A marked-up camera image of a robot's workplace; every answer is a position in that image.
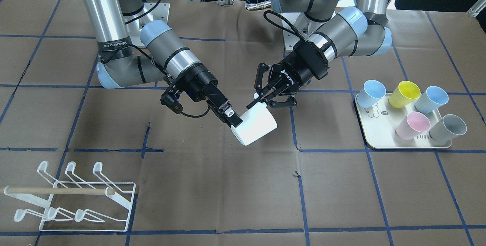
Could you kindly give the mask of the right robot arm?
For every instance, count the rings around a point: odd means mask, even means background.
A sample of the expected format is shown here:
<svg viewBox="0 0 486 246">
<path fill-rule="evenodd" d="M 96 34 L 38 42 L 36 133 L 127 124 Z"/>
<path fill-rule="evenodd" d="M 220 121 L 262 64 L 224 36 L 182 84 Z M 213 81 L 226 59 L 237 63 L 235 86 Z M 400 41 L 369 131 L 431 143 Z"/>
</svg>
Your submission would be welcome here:
<svg viewBox="0 0 486 246">
<path fill-rule="evenodd" d="M 183 113 L 179 97 L 205 101 L 224 123 L 242 121 L 218 89 L 218 80 L 166 23 L 164 0 L 84 0 L 95 29 L 98 80 L 104 88 L 124 88 L 164 80 L 160 102 Z"/>
</svg>

